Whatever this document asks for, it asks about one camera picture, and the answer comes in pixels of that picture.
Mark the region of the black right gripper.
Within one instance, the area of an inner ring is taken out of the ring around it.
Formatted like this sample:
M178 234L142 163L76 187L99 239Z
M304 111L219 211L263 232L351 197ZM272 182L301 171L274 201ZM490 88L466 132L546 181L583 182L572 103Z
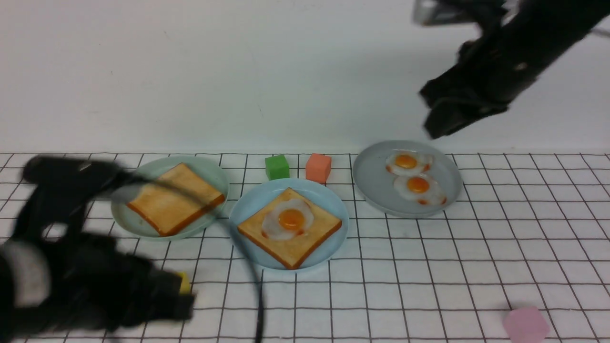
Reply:
M506 112L534 83L525 61L510 66L505 24L531 18L531 0L418 0L414 22L443 26L474 22L480 36L465 41L456 63L429 80L419 94L429 108L424 129L430 139L455 134L481 119Z

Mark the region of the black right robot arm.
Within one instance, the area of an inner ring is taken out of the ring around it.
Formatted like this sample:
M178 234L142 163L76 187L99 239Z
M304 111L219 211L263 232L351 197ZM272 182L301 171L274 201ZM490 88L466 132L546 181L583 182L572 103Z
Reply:
M430 139L455 134L510 104L555 61L608 17L607 0L418 0L421 26L474 22L480 36L464 42L453 67L420 90Z

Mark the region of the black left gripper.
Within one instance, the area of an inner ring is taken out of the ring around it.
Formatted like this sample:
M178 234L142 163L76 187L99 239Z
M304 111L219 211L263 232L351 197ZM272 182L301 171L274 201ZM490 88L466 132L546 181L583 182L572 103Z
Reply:
M96 198L134 200L150 180L118 163L37 155L22 169L33 192L10 236L10 333L114 332L189 321L194 295L181 279L83 230Z

